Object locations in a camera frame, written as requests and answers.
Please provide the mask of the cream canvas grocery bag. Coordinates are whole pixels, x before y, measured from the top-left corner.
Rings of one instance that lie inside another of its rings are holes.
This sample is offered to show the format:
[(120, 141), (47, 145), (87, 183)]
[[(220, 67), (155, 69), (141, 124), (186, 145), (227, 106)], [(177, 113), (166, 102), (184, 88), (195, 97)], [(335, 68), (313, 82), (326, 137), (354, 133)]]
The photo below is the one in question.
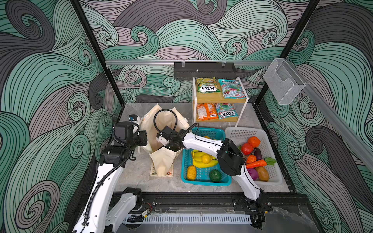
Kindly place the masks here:
[(172, 177), (173, 163), (182, 152), (182, 149), (176, 151), (168, 149), (158, 141), (158, 131), (166, 126), (175, 129), (177, 132), (190, 127), (188, 120), (175, 107), (166, 111), (158, 104), (140, 120), (140, 129), (147, 133), (147, 145), (142, 148), (152, 160), (151, 177)]

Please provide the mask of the yellow banana bunch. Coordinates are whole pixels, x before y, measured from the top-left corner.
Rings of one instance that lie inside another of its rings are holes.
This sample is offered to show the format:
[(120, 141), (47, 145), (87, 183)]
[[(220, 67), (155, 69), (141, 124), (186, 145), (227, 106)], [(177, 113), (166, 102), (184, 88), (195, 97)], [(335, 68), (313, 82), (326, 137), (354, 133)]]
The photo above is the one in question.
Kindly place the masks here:
[(197, 168), (210, 168), (219, 163), (215, 157), (198, 150), (193, 150), (191, 156), (192, 164)]

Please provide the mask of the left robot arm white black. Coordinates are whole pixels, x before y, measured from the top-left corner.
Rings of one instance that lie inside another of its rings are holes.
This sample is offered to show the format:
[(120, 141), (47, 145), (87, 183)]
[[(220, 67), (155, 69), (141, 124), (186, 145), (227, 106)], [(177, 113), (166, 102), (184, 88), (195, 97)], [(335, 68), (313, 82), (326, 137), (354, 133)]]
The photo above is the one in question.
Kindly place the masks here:
[(138, 125), (139, 118), (117, 123), (112, 131), (113, 143), (106, 146), (99, 160), (97, 177), (88, 202), (73, 228), (75, 233), (115, 233), (130, 211), (141, 205), (141, 190), (128, 188), (110, 208), (115, 187), (127, 161), (134, 161), (138, 146), (147, 145), (147, 134)]

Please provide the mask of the teal Fox's candy bag lower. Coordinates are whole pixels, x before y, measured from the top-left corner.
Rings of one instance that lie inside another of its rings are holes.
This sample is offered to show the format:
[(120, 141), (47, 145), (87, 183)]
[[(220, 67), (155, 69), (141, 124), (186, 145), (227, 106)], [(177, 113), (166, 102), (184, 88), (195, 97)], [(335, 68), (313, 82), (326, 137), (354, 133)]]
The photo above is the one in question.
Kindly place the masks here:
[(238, 116), (232, 103), (216, 103), (215, 108), (219, 119)]

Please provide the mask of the teal red candy bag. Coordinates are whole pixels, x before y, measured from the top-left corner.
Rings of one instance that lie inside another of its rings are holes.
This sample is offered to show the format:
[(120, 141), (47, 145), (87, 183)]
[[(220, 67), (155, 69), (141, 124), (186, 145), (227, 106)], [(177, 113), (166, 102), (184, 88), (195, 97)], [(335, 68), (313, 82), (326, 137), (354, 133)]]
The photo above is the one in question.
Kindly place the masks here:
[(219, 79), (221, 91), (225, 99), (245, 99), (246, 95), (238, 80)]

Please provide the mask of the white plastic basket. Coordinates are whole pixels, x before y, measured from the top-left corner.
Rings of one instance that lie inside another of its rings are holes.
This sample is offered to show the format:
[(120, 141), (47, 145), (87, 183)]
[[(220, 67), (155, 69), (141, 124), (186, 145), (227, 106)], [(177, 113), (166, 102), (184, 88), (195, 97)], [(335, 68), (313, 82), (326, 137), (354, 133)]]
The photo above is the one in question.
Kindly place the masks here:
[[(237, 146), (242, 146), (244, 143), (247, 143), (247, 140), (249, 138), (256, 136), (260, 140), (258, 148), (261, 151), (262, 157), (264, 159), (270, 157), (276, 160), (268, 136), (265, 131), (261, 129), (247, 127), (228, 127), (225, 129), (225, 135), (227, 138), (231, 139)], [(264, 168), (269, 173), (269, 180), (266, 182), (257, 179), (255, 181), (257, 185), (264, 186), (282, 184), (283, 175), (277, 162), (274, 165), (267, 165)]]

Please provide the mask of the red tomato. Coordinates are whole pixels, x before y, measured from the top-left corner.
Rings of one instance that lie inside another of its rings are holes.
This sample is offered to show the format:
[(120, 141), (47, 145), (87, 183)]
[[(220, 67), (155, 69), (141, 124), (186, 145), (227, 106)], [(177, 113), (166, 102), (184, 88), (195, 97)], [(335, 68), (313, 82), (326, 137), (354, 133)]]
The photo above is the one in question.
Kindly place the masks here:
[(254, 150), (254, 147), (251, 144), (249, 144), (248, 142), (244, 143), (241, 146), (241, 152), (245, 156), (250, 155), (253, 152), (253, 150)]

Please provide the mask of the orange fruit in white basket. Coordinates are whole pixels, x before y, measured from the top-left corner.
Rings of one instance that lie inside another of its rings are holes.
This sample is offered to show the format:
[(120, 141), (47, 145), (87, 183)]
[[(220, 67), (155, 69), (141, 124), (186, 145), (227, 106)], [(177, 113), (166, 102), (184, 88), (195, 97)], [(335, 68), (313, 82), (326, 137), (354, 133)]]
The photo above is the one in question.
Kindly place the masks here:
[(258, 137), (256, 136), (253, 136), (253, 137), (250, 137), (248, 140), (247, 140), (247, 143), (249, 143), (253, 148), (258, 148), (261, 141), (259, 140)]

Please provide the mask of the purple eggplant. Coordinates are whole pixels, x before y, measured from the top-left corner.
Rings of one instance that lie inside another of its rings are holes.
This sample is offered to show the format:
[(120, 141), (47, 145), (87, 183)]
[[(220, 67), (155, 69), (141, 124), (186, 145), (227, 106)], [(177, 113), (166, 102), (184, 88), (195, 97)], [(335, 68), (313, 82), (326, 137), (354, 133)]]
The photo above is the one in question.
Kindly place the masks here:
[(259, 148), (254, 148), (253, 152), (254, 152), (254, 156), (256, 157), (256, 160), (257, 160), (257, 161), (263, 159), (263, 156), (262, 156), (261, 150), (260, 150)]

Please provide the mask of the purple red onion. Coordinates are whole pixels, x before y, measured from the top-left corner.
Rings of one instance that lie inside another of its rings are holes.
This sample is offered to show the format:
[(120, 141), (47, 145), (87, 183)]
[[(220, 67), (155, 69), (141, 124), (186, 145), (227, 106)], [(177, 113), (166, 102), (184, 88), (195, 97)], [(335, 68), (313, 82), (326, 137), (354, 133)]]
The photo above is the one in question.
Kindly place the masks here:
[(247, 169), (253, 181), (256, 181), (259, 178), (258, 172), (254, 168)]

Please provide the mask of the brown potato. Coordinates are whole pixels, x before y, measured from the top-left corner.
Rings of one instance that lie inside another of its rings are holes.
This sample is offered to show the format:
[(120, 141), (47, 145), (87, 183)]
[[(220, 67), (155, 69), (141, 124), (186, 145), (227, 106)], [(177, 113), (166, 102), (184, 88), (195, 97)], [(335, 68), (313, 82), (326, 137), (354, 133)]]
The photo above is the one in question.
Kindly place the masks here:
[(269, 173), (264, 167), (257, 167), (255, 170), (258, 173), (258, 179), (263, 182), (267, 182), (270, 179)]

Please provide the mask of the orange carrot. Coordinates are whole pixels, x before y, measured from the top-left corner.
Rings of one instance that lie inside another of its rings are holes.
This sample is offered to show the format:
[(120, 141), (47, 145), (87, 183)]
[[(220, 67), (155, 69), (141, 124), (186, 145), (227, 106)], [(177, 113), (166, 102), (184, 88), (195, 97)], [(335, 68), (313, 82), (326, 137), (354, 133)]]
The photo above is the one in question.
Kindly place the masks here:
[(276, 163), (277, 163), (277, 161), (275, 159), (273, 159), (271, 157), (266, 157), (264, 159), (246, 164), (246, 168), (251, 169), (251, 168), (257, 168), (257, 167), (265, 167), (267, 165), (274, 166)]

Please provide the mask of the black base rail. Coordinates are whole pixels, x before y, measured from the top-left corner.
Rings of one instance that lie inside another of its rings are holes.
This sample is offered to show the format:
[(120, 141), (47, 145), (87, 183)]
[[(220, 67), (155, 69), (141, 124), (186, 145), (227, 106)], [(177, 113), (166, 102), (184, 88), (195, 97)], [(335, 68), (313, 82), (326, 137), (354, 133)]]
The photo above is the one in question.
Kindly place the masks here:
[(152, 213), (165, 213), (172, 208), (222, 208), (235, 212), (264, 213), (274, 207), (303, 205), (310, 205), (309, 199), (306, 195), (295, 193), (264, 193), (259, 201), (251, 201), (239, 192), (143, 192), (130, 213), (147, 209)]

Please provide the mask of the aluminium wall rail back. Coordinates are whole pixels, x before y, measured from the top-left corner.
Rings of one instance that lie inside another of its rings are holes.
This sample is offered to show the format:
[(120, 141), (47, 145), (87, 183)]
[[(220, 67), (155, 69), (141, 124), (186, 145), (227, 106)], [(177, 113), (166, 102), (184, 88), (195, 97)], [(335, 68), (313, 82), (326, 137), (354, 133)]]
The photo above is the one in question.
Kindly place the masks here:
[(151, 60), (151, 59), (112, 59), (105, 60), (108, 66), (172, 66), (175, 63), (234, 63), (235, 66), (269, 66), (272, 60)]

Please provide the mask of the aluminium wall rail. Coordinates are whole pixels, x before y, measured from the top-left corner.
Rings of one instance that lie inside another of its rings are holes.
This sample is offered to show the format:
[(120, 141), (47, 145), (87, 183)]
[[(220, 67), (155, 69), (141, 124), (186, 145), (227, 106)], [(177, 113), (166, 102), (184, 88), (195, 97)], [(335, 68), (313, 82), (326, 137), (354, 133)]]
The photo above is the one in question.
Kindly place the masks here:
[(296, 80), (299, 79), (304, 84), (303, 91), (315, 103), (319, 111), (326, 117), (348, 147), (355, 152), (359, 160), (369, 170), (372, 170), (373, 150), (364, 143), (359, 135), (338, 114), (337, 98), (333, 96), (332, 89), (325, 78), (321, 78), (321, 73), (319, 71), (309, 72), (309, 66), (306, 67), (307, 71), (299, 70), (288, 59), (285, 59), (285, 62), (290, 67), (290, 76)]
[(175, 63), (234, 63), (235, 66), (269, 66), (272, 60), (151, 60), (151, 59), (112, 59), (105, 60), (108, 66), (172, 66)]

